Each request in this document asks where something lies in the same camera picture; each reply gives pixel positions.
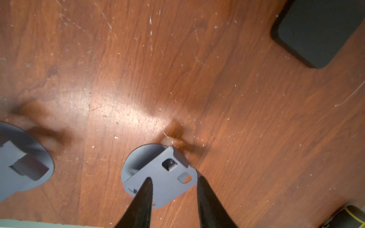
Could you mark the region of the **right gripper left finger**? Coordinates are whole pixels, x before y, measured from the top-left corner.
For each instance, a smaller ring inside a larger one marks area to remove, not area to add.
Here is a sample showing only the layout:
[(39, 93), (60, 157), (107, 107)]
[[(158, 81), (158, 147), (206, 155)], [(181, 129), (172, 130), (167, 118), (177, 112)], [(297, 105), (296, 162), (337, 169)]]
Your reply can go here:
[(153, 182), (147, 177), (115, 228), (150, 228)]

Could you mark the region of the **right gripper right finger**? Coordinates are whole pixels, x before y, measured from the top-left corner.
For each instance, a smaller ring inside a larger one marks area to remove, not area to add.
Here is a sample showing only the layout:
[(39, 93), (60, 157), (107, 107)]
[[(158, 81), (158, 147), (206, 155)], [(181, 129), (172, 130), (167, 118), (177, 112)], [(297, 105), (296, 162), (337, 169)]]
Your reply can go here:
[(201, 228), (237, 228), (203, 176), (197, 181), (197, 201)]

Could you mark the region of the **black phone stand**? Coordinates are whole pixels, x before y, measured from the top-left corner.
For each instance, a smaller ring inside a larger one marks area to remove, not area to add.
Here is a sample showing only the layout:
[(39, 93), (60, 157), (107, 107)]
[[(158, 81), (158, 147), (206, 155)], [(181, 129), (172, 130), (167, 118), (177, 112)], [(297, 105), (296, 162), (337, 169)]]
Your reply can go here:
[(364, 19), (364, 1), (287, 1), (271, 37), (307, 67), (322, 69)]

